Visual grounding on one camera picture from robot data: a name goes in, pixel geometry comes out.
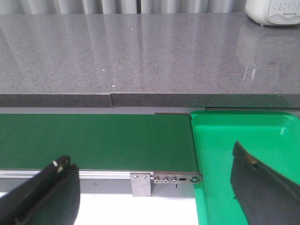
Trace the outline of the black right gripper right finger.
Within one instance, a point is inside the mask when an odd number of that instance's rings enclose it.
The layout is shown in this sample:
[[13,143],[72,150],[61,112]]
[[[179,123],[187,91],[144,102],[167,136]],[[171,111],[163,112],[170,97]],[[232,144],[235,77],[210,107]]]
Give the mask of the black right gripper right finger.
[[247,152],[236,141],[230,182],[250,225],[298,225],[300,186]]

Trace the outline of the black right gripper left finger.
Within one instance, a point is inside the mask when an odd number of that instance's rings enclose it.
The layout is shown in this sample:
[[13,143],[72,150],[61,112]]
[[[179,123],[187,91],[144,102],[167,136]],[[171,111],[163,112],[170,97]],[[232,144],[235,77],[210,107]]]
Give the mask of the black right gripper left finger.
[[0,223],[72,225],[79,206],[79,168],[64,155],[1,197]]

